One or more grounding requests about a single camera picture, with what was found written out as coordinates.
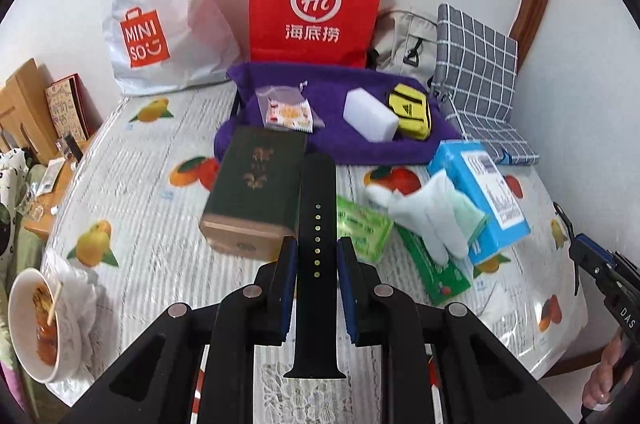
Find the white sponge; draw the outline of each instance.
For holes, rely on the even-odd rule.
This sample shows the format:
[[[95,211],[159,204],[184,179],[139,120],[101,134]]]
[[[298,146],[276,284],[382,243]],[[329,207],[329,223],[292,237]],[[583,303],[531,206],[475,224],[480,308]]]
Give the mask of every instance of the white sponge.
[[[362,88],[347,93],[342,117],[369,142],[389,142],[398,129],[396,114]]]

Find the plastic packet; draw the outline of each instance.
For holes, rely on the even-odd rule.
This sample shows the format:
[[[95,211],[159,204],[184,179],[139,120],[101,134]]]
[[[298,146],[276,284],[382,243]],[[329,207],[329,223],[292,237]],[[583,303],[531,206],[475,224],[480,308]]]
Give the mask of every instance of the plastic packet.
[[[65,157],[49,161],[47,171],[45,171],[44,176],[40,181],[40,185],[38,186],[38,190],[36,191],[37,197],[53,191],[53,186],[56,184],[56,180],[58,179],[62,166],[65,165],[65,161]]]
[[[280,126],[307,133],[311,133],[313,129],[324,128],[322,119],[300,93],[302,87],[303,84],[300,85],[300,89],[290,86],[265,86],[255,91],[265,127]]]
[[[382,258],[394,223],[375,211],[338,196],[336,226],[338,238],[351,237],[353,250],[360,260],[375,264]]]

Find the hand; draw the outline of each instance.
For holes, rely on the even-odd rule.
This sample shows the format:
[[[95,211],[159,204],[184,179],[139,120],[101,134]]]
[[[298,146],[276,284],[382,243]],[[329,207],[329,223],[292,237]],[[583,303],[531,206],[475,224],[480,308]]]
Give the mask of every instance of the hand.
[[[620,359],[622,354],[622,330],[618,330],[613,339],[607,344],[603,353],[600,364],[591,372],[591,377],[584,385],[582,391],[582,403],[589,409],[594,409],[597,404],[608,404],[611,402],[609,392],[613,388],[613,367]],[[631,378],[633,370],[631,367],[626,369],[622,376],[622,382],[625,384]]]

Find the chopstick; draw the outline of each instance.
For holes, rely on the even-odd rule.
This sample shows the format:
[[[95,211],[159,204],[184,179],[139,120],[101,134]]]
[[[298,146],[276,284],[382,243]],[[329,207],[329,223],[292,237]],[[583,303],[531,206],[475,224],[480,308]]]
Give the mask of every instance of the chopstick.
[[[58,283],[58,288],[56,288],[56,293],[53,296],[53,302],[51,303],[51,308],[49,309],[49,314],[47,315],[47,327],[50,327],[53,323],[53,316],[56,313],[56,304],[58,303],[58,299],[60,299],[60,293],[62,292],[63,282]]]

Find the bowl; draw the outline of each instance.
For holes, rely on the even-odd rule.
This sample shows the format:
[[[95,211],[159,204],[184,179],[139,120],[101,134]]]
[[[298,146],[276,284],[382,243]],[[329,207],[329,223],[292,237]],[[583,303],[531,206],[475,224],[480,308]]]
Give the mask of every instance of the bowl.
[[[34,380],[44,383],[65,380],[76,372],[80,365],[82,341],[78,322],[60,297],[56,304],[58,326],[56,364],[49,366],[40,359],[37,352],[33,291],[42,283],[47,286],[53,299],[54,289],[39,270],[28,268],[20,272],[9,294],[8,315],[9,333],[20,364]]]

